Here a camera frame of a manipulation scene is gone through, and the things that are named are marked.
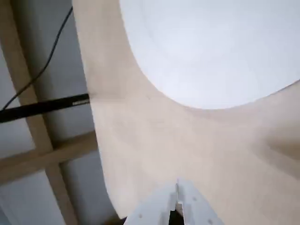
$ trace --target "wooden frame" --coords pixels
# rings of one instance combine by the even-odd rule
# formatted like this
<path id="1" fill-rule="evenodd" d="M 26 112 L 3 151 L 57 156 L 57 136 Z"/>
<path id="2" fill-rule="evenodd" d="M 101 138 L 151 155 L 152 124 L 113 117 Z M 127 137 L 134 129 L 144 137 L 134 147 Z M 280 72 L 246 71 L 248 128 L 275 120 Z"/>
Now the wooden frame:
<path id="1" fill-rule="evenodd" d="M 16 90 L 23 87 L 30 75 L 18 37 L 9 0 L 0 1 L 0 43 L 7 67 Z M 19 97 L 21 105 L 37 102 L 33 86 Z M 53 149 L 41 115 L 26 119 L 36 148 L 26 153 L 0 160 L 0 184 L 45 169 L 53 193 L 66 225 L 77 225 L 78 220 L 61 175 L 59 163 L 97 149 L 95 133 L 68 140 Z"/>

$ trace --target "light wood surface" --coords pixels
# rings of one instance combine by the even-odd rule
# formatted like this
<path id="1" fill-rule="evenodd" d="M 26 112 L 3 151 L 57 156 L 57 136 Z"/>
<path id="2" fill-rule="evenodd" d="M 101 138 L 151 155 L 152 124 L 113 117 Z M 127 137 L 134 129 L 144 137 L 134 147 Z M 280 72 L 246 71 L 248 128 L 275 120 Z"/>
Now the light wood surface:
<path id="1" fill-rule="evenodd" d="M 19 90 L 28 83 L 30 75 L 23 55 L 13 10 L 9 0 L 0 1 L 0 43 L 14 87 L 16 90 Z M 37 102 L 33 86 L 22 93 L 18 99 L 21 105 Z M 34 150 L 36 154 L 33 153 L 32 155 L 53 151 L 43 117 L 41 115 L 29 117 L 26 121 L 36 146 L 36 149 Z M 59 165 L 49 166 L 46 168 L 45 172 L 66 225 L 78 224 Z"/>
<path id="2" fill-rule="evenodd" d="M 228 110 L 181 106 L 140 71 L 117 0 L 73 5 L 105 183 L 120 217 L 183 177 L 225 224 L 299 223 L 299 82 Z"/>

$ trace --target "plywood board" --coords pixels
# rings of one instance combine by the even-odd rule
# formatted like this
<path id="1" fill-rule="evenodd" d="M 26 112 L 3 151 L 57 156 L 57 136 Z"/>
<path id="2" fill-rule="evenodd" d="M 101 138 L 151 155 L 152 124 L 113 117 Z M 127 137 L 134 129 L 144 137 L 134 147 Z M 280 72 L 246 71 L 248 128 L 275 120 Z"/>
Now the plywood board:
<path id="1" fill-rule="evenodd" d="M 226 110 L 181 106 L 140 71 L 117 0 L 73 0 L 109 197 L 120 217 L 177 177 L 225 224 L 300 221 L 300 83 Z"/>

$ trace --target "gray wall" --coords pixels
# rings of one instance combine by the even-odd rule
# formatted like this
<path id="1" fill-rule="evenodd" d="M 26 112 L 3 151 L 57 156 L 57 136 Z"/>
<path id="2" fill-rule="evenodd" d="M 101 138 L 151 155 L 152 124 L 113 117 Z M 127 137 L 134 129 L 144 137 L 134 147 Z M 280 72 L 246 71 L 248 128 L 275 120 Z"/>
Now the gray wall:
<path id="1" fill-rule="evenodd" d="M 46 62 L 71 0 L 13 0 L 12 3 L 25 58 L 34 75 Z M 73 15 L 49 68 L 35 88 L 40 101 L 87 92 Z M 94 129 L 89 105 L 48 113 L 44 118 L 54 144 Z M 116 215 L 105 189 L 98 151 L 64 164 L 63 170 L 81 224 L 98 225 Z"/>
<path id="2" fill-rule="evenodd" d="M 8 218 L 5 216 L 4 212 L 0 209 L 0 225 L 10 225 Z"/>

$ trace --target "white surface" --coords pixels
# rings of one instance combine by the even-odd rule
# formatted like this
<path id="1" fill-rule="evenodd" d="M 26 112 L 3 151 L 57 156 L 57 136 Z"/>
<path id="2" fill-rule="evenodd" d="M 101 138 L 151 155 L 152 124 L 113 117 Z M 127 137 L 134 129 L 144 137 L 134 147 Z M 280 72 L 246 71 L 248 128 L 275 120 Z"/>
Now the white surface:
<path id="1" fill-rule="evenodd" d="M 223 225 L 193 183 L 184 179 L 152 193 L 127 217 L 124 225 L 168 225 L 170 211 L 175 210 L 176 203 L 182 205 L 185 225 Z"/>
<path id="2" fill-rule="evenodd" d="M 300 79 L 298 0 L 120 0 L 135 59 L 178 103 L 218 109 Z"/>

